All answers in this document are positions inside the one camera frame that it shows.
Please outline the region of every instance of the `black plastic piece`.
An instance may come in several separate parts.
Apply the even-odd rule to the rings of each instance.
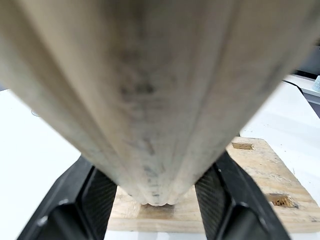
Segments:
[[[254,180],[225,151],[195,184],[208,240],[289,240]]]
[[[116,191],[81,156],[55,181],[18,240],[103,240]]]

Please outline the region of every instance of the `white table surface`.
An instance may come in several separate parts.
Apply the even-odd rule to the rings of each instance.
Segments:
[[[320,119],[298,89],[281,83],[241,136],[263,138],[320,204]],[[10,90],[0,92],[0,239],[13,240],[80,152]],[[320,240],[320,234],[292,234]],[[107,231],[106,239],[205,240],[204,234]]]

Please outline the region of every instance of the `hole in plywood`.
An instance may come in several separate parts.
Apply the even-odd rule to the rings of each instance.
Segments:
[[[297,208],[298,206],[292,201],[291,197],[287,194],[268,193],[265,195],[268,202],[274,206]]]
[[[234,149],[244,149],[244,150],[253,150],[252,143],[245,142],[232,142],[231,143]]]

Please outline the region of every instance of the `wood grain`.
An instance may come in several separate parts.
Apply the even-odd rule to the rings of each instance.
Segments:
[[[154,206],[188,191],[320,30],[317,0],[2,5],[1,81]]]
[[[288,232],[319,232],[320,208],[270,146],[257,138],[236,137],[232,143],[251,146],[229,144],[227,151],[274,202],[273,209]],[[176,205],[161,207],[140,205],[118,187],[107,229],[204,233],[194,186]]]

